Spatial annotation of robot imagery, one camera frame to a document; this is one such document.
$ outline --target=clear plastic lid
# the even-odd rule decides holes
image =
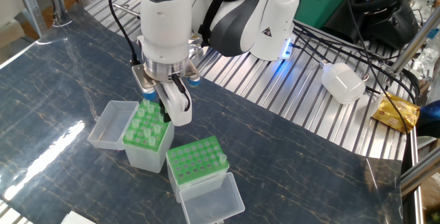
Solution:
[[[234,175],[228,172],[180,191],[188,224],[212,224],[245,211]]]
[[[138,107],[136,101],[110,101],[87,140],[96,148],[124,150],[122,137]]]

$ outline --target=gold foil package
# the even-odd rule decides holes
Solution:
[[[406,128],[408,132],[410,132],[419,119],[420,107],[393,94],[386,94],[388,94],[394,105],[399,109],[401,115],[404,117]],[[371,117],[393,129],[405,133],[404,123],[388,98],[382,95],[377,99],[376,104],[377,110]]]

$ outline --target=green box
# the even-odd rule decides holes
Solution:
[[[215,136],[170,149],[166,159],[179,186],[229,168]]]
[[[170,122],[164,122],[159,104],[144,100],[137,109],[124,135],[123,142],[157,153],[169,126]]]

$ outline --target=dark gray marble table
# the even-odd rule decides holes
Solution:
[[[132,168],[87,136],[110,100],[141,100],[124,39],[79,6],[0,70],[0,195],[36,224],[185,223],[166,167]],[[401,223],[399,161],[351,153],[217,85],[190,89],[173,146],[216,135],[246,211],[226,223]]]

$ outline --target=robotic arm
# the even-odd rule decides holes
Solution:
[[[182,82],[200,77],[188,39],[203,38],[224,56],[250,51],[263,60],[289,58],[299,0],[141,0],[141,65],[133,74],[145,98],[159,94],[175,126],[191,122],[192,102]]]

